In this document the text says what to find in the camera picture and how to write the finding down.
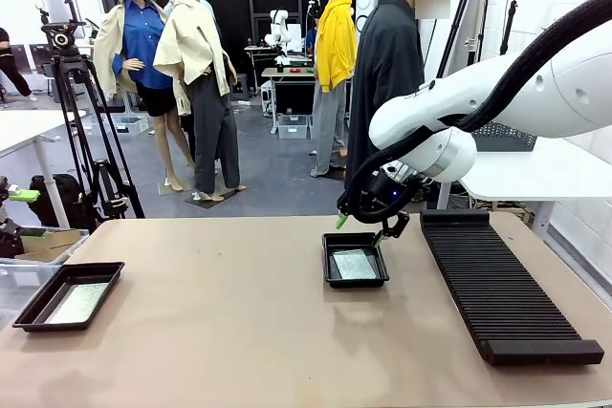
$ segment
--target black corrugated hose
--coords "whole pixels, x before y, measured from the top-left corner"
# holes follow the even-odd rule
[[[448,121],[448,126],[471,133],[493,121],[510,105],[514,97],[525,84],[539,71],[544,64],[577,38],[585,35],[612,19],[612,0],[589,0],[576,7],[550,28],[545,30],[516,59],[508,71],[501,77],[491,94],[473,113]],[[414,150],[429,139],[434,133],[422,127],[404,140],[381,150],[370,157],[355,174],[346,191],[338,200],[338,208],[345,214],[353,215],[364,224],[376,224],[397,215],[412,198],[409,190],[390,206],[367,211],[361,207],[362,192],[367,186],[372,173],[385,164],[395,161]]]

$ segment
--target brown tabletop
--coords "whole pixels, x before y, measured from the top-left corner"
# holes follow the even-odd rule
[[[612,399],[612,313],[516,217],[492,225],[584,338],[589,368],[483,362],[415,216],[385,241],[391,280],[323,282],[335,217],[123,220],[73,263],[126,263],[84,333],[0,333],[0,406],[493,407]],[[347,223],[345,231],[372,230]]]
[[[290,72],[291,69],[299,69],[301,72]],[[309,77],[312,80],[315,79],[315,74],[312,72],[308,72],[308,69],[313,69],[312,67],[285,67],[283,68],[283,72],[279,72],[275,67],[268,67],[261,73],[261,76],[264,78],[281,78],[284,76],[297,76],[297,77]]]

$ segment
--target mannequin foot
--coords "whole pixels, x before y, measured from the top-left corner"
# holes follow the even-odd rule
[[[193,201],[213,201],[215,203],[221,203],[224,200],[225,198],[223,196],[215,195],[214,193],[212,195],[200,191],[193,193]]]
[[[168,177],[167,182],[170,184],[170,188],[172,188],[173,191],[180,192],[185,190],[176,177]]]

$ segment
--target cream jacket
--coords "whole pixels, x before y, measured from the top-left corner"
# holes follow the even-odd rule
[[[121,54],[123,49],[123,28],[125,26],[125,0],[120,0],[118,4],[108,12],[108,15],[102,25],[96,42],[94,44],[94,66],[98,74],[99,84],[104,93],[112,97],[117,93],[119,85],[125,91],[137,93],[136,84],[130,78],[128,71],[123,70],[119,77],[113,72],[113,59],[116,54]],[[152,0],[146,2],[153,5],[160,14],[162,21],[165,23],[167,17],[164,10]],[[174,96],[177,100],[179,115],[189,115],[191,113],[189,99],[183,86],[174,81],[173,85]]]
[[[212,65],[219,95],[230,92],[219,32],[212,15],[195,0],[178,0],[165,26],[155,54],[155,67],[162,74],[193,83]]]

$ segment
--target black mesh basket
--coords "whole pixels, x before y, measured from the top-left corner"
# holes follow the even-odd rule
[[[532,152],[537,136],[499,123],[489,123],[471,133],[479,152]]]

